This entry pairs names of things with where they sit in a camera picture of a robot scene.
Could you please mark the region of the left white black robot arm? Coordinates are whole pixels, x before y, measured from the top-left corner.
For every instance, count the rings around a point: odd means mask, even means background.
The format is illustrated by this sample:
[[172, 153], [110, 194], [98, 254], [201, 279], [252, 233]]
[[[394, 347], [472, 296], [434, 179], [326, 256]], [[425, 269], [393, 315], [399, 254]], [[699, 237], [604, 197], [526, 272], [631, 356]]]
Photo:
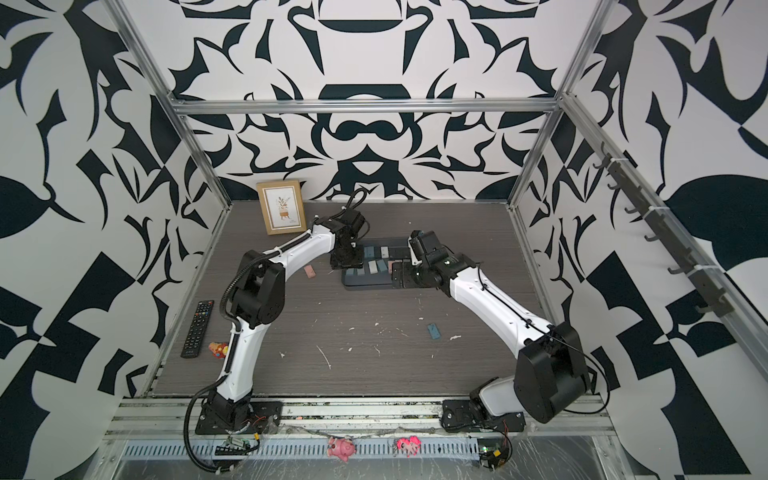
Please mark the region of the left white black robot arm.
[[221, 315], [233, 323], [224, 365], [206, 394], [205, 415], [227, 431], [249, 423], [253, 375], [264, 337], [282, 313], [286, 283], [316, 258], [328, 254], [334, 269], [359, 268], [359, 233], [367, 225], [353, 208], [317, 218], [311, 228], [265, 252], [244, 254], [220, 301]]

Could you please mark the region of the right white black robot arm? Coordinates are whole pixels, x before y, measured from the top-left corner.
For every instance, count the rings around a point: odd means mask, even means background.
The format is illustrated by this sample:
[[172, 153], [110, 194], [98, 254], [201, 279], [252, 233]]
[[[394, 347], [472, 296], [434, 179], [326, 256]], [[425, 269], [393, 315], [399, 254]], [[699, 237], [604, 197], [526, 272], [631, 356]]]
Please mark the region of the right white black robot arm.
[[577, 331], [532, 313], [495, 285], [479, 263], [443, 245], [432, 231], [415, 230], [410, 258], [393, 268], [404, 288], [434, 288], [481, 319], [514, 355], [515, 372], [471, 392], [479, 416], [496, 419], [525, 412], [551, 421], [584, 395], [586, 355]]

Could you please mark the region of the dark grey storage box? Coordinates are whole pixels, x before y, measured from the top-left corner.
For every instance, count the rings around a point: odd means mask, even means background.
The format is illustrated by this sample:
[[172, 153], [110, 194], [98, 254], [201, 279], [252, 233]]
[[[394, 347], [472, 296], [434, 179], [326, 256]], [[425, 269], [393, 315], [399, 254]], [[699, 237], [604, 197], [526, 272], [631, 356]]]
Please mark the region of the dark grey storage box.
[[350, 291], [388, 289], [393, 287], [395, 263], [410, 260], [405, 237], [364, 239], [361, 242], [363, 263], [359, 268], [342, 272], [342, 285]]

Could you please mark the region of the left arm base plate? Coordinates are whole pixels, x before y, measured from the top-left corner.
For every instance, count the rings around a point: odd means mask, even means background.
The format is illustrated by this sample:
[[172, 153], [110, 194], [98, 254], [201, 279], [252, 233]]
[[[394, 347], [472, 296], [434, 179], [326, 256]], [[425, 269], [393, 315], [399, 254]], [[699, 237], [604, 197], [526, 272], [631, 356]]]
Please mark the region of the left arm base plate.
[[226, 425], [214, 414], [212, 407], [203, 403], [194, 428], [196, 435], [266, 434], [274, 432], [281, 423], [284, 404], [280, 401], [252, 401], [245, 408], [245, 416], [234, 426]]

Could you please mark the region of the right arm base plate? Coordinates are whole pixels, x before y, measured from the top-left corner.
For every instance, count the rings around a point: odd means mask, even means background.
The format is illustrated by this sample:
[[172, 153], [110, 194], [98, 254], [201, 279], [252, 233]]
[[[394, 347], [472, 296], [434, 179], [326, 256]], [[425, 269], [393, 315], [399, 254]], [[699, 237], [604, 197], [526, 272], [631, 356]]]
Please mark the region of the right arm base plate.
[[440, 425], [448, 433], [483, 430], [517, 433], [522, 432], [526, 427], [522, 412], [495, 416], [479, 400], [443, 400], [441, 406]]

